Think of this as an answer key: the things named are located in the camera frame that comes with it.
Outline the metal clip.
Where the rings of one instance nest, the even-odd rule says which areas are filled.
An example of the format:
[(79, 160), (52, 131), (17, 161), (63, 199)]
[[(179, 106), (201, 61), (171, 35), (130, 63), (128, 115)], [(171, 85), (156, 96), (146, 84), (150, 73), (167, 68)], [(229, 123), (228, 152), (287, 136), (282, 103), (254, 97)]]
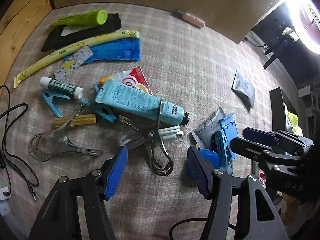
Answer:
[(156, 126), (149, 130), (138, 129), (130, 119), (123, 115), (119, 116), (119, 121), (132, 128), (143, 139), (149, 153), (150, 167), (153, 172), (158, 176), (167, 177), (174, 169), (174, 162), (160, 135), (163, 108), (164, 101), (161, 99), (157, 109)]
[(85, 104), (82, 104), (59, 128), (31, 137), (28, 145), (29, 154), (41, 163), (65, 153), (78, 153), (89, 157), (100, 158), (103, 155), (103, 151), (77, 145), (68, 137), (69, 125), (80, 115), (84, 107)]

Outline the light blue cream tube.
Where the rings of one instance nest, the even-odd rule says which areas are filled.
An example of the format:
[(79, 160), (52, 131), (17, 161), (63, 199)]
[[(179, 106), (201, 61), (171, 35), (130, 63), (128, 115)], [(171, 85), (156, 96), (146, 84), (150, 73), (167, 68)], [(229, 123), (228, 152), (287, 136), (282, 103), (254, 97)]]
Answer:
[(185, 126), (190, 119), (189, 113), (182, 107), (116, 80), (104, 83), (95, 101), (147, 119), (160, 120), (171, 126)]

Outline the blue bottle cap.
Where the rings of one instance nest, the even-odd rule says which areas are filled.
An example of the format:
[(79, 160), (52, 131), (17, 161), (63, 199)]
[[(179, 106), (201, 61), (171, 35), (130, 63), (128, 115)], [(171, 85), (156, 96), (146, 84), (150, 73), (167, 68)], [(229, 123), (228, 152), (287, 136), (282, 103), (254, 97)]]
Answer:
[[(199, 154), (204, 160), (210, 161), (214, 168), (220, 167), (220, 157), (216, 152), (208, 149), (201, 149), (199, 150)], [(186, 164), (187, 174), (192, 180), (195, 180), (193, 173), (191, 171), (191, 165), (189, 163), (190, 161), (187, 161), (187, 164)]]

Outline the grey sachet with logo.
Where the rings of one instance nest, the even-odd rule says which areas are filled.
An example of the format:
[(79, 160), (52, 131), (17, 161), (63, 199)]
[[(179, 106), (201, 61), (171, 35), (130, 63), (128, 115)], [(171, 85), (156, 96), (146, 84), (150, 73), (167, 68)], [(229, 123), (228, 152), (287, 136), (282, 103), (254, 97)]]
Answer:
[(193, 130), (189, 135), (191, 142), (198, 145), (201, 150), (211, 150), (212, 135), (221, 128), (219, 121), (226, 115), (219, 107), (204, 123)]

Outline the grey foil sachet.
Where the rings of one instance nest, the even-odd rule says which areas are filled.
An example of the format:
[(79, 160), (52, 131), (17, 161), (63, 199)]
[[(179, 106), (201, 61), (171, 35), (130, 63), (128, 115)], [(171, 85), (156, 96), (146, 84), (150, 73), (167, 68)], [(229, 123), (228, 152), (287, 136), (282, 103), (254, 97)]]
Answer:
[(236, 70), (232, 91), (242, 100), (247, 111), (250, 112), (254, 107), (255, 88), (249, 79), (245, 75), (242, 75), (240, 69)]

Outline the white power strip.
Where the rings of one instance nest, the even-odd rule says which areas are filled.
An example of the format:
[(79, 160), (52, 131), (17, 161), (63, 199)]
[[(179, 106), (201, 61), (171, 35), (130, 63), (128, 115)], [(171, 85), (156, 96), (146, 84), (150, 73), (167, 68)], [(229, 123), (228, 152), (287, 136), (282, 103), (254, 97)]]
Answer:
[(11, 213), (11, 208), (9, 206), (8, 200), (11, 198), (9, 194), (8, 186), (1, 183), (0, 188), (0, 212), (2, 216), (6, 216)]

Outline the blue plastic clip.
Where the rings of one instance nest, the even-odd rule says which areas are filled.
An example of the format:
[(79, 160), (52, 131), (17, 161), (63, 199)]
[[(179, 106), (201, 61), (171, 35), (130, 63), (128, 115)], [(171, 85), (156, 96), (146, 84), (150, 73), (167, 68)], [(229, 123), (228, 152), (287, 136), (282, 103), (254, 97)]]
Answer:
[(41, 93), (43, 99), (51, 109), (51, 111), (58, 117), (62, 118), (63, 114), (59, 110), (59, 108), (56, 105), (56, 99), (66, 99), (71, 100), (71, 98), (67, 95), (59, 94), (57, 92), (50, 91), (48, 89), (44, 89)]
[(105, 105), (103, 103), (97, 103), (96, 101), (89, 102), (83, 98), (84, 89), (79, 88), (78, 90), (81, 91), (79, 92), (81, 98), (79, 98), (78, 100), (84, 107), (88, 108), (90, 111), (94, 112), (95, 114), (101, 116), (102, 118), (111, 123), (114, 123), (116, 121), (117, 118), (110, 109), (110, 107), (108, 107), (108, 105)]

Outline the pink small bottle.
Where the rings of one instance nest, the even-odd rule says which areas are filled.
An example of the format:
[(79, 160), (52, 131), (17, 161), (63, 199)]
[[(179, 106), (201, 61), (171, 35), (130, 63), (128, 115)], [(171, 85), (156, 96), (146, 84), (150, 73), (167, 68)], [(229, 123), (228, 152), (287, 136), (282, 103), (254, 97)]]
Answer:
[(176, 10), (175, 11), (175, 16), (202, 29), (205, 25), (206, 25), (206, 22), (203, 21), (202, 19), (190, 14), (190, 13), (187, 13), (187, 12), (183, 12), (181, 10)]

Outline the red white snack packet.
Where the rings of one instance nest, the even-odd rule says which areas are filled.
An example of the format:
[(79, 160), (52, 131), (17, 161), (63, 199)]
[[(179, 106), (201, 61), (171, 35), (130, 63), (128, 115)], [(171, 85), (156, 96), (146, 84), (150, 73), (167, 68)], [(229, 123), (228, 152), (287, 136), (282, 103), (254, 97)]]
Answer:
[(100, 79), (100, 83), (103, 85), (108, 80), (115, 80), (123, 85), (142, 90), (150, 95), (153, 94), (140, 66), (112, 74), (110, 76), (102, 77)]

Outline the green white lip balm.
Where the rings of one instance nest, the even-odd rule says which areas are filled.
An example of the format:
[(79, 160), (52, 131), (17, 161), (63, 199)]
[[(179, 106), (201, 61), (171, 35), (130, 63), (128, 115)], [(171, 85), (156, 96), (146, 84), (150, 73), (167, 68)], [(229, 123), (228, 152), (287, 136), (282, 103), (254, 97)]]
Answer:
[(52, 79), (46, 76), (40, 78), (40, 87), (52, 90), (59, 94), (66, 95), (76, 100), (81, 99), (84, 93), (84, 89), (81, 87), (76, 87), (74, 85), (56, 79)]

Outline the blue foil packet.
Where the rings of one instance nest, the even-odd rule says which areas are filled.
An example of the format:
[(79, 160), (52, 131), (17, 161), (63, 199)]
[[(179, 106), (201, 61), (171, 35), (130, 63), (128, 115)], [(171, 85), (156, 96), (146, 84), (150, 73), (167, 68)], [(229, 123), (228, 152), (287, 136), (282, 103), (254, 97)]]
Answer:
[(124, 38), (90, 46), (89, 49), (92, 52), (92, 56), (84, 64), (99, 60), (137, 61), (141, 59), (139, 38)]

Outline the long yellow tea stick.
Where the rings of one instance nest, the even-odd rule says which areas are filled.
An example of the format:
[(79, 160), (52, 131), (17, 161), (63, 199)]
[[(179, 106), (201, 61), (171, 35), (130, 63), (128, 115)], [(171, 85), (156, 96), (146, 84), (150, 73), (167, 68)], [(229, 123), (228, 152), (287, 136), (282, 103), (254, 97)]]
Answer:
[(41, 70), (45, 66), (53, 63), (54, 61), (61, 59), (64, 56), (70, 55), (78, 51), (83, 46), (96, 46), (102, 43), (111, 42), (115, 40), (120, 40), (124, 38), (140, 38), (140, 32), (138, 30), (119, 30), (109, 34), (98, 35), (95, 37), (90, 37), (79, 42), (75, 42), (61, 49), (58, 49), (47, 56), (43, 57), (39, 61), (30, 65), (27, 69), (20, 72), (14, 77), (13, 87), (17, 88), (18, 85), (24, 81), (29, 76), (33, 75), (35, 72)]

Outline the black wipes pack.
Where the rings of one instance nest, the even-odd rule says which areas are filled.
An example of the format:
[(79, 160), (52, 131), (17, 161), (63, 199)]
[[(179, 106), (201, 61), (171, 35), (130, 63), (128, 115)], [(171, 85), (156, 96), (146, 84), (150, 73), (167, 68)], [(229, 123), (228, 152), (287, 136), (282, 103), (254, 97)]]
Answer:
[(109, 14), (106, 23), (103, 25), (98, 25), (96, 27), (76, 31), (62, 36), (62, 32), (65, 27), (67, 26), (58, 26), (48, 34), (48, 37), (41, 49), (43, 53), (51, 50), (58, 50), (90, 37), (108, 34), (119, 30), (121, 28), (121, 19), (118, 13)]

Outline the green tube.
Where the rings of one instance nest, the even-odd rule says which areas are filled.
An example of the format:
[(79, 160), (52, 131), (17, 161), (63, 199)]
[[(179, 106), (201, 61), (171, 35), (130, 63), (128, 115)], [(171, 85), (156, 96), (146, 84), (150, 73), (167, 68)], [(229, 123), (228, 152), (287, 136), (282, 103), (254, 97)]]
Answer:
[(96, 26), (103, 25), (108, 18), (108, 13), (106, 10), (92, 10), (85, 14), (72, 15), (68, 17), (61, 18), (50, 26), (61, 26), (61, 25), (85, 25), (85, 26)]

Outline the wooden board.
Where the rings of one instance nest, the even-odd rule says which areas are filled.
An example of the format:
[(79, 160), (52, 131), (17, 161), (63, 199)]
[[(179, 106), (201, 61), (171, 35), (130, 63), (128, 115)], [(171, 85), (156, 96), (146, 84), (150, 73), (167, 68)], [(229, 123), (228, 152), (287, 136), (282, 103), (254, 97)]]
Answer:
[(52, 10), (49, 0), (14, 0), (1, 19), (1, 84), (23, 44)]

